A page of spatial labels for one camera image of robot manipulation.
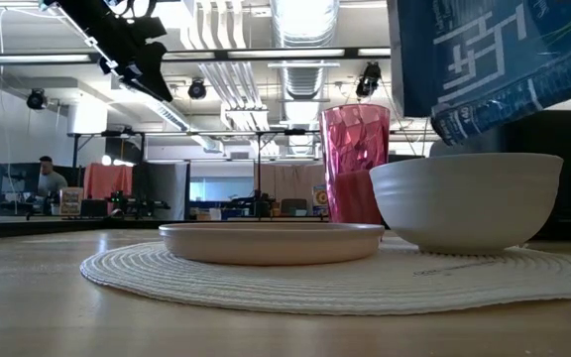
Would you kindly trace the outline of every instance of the blue plastic bag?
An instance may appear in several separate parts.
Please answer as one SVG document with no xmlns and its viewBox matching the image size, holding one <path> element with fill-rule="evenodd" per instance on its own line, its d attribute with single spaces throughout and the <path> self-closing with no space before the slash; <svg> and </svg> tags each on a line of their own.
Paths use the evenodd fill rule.
<svg viewBox="0 0 571 357">
<path fill-rule="evenodd" d="M 393 93 L 455 144 L 571 99 L 571 0 L 388 0 Z"/>
</svg>

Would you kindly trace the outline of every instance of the ductwork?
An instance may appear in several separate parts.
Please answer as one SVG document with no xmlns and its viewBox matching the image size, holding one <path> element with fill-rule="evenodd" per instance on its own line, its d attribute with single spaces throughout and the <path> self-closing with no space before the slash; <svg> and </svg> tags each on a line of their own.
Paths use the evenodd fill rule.
<svg viewBox="0 0 571 357">
<path fill-rule="evenodd" d="M 275 43 L 280 48 L 329 47 L 338 20 L 339 0 L 272 0 Z M 284 105 L 290 122 L 311 122 L 318 116 L 325 80 L 323 68 L 283 68 Z"/>
</svg>

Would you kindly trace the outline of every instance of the desk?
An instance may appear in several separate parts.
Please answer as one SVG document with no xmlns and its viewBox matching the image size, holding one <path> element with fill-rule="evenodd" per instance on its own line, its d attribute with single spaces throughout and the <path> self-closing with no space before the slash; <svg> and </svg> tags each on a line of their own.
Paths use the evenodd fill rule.
<svg viewBox="0 0 571 357">
<path fill-rule="evenodd" d="M 155 230 L 0 239 L 0 356 L 571 356 L 571 300 L 414 316 L 336 317 L 156 301 L 88 282 L 98 251 Z M 571 243 L 531 248 L 571 253 Z"/>
</svg>

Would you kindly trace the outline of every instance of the pink glass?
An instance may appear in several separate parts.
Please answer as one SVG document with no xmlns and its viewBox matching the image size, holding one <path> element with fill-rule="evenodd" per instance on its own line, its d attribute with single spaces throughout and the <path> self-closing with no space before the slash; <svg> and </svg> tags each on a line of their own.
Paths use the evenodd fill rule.
<svg viewBox="0 0 571 357">
<path fill-rule="evenodd" d="M 381 224 L 369 170 L 389 158 L 390 111 L 350 104 L 321 118 L 330 218 L 340 223 Z"/>
</svg>

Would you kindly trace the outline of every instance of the ceiling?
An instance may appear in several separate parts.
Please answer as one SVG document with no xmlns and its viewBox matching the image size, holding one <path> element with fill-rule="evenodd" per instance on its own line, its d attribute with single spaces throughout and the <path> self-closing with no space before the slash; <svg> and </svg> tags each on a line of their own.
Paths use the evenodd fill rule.
<svg viewBox="0 0 571 357">
<path fill-rule="evenodd" d="M 389 25 L 387 10 L 377 6 L 381 1 L 342 1 L 350 7 L 342 7 L 339 11 L 339 20 L 334 44 L 338 47 L 386 47 L 389 45 Z M 245 7 L 268 6 L 269 0 L 246 0 Z M 49 16 L 49 13 L 32 9 L 25 9 L 26 13 L 6 11 L 2 16 L 0 9 L 1 28 L 0 35 L 3 39 L 5 54 L 28 54 L 28 53 L 71 53 L 86 52 L 89 48 L 85 45 L 76 30 L 63 23 L 63 20 L 55 18 L 39 18 L 32 15 Z M 252 12 L 246 12 L 244 17 L 244 35 L 246 43 L 253 48 L 270 48 L 272 44 L 272 19 L 270 17 L 255 17 Z M 157 41 L 164 43 L 167 48 L 183 50 L 179 41 L 179 31 L 169 29 L 169 33 Z M 354 93 L 355 78 L 363 71 L 367 62 L 365 60 L 342 60 L 340 67 L 327 69 L 325 83 L 325 98 L 327 102 L 322 107 L 329 108 L 348 102 L 356 102 Z M 391 64 L 389 60 L 381 60 L 380 67 L 383 71 L 385 85 L 371 97 L 372 103 L 391 107 Z M 255 80 L 258 83 L 262 100 L 268 106 L 269 123 L 279 124 L 283 118 L 280 79 L 277 70 L 267 68 L 266 62 L 252 62 Z M 164 63 L 162 72 L 169 85 L 176 88 L 173 91 L 175 100 L 172 105 L 183 113 L 191 126 L 201 130 L 223 130 L 221 124 L 220 100 L 213 90 L 203 100 L 191 100 L 187 95 L 190 81 L 194 77 L 201 76 L 197 63 Z M 114 103 L 110 111 L 111 123 L 125 123 L 135 127 L 144 128 L 147 131 L 164 130 L 163 120 L 149 110 L 142 103 L 126 103 L 121 100 L 119 90 L 112 89 L 109 76 L 102 74 L 96 65 L 42 65 L 42 66 L 7 66 L 7 80 L 15 81 L 19 78 L 43 78 L 43 77 L 72 77 L 99 91 Z M 560 108 L 571 109 L 571 101 L 562 103 Z M 425 120 L 406 121 L 410 129 L 421 130 Z M 186 138 L 174 138 L 177 143 L 190 143 Z"/>
</svg>

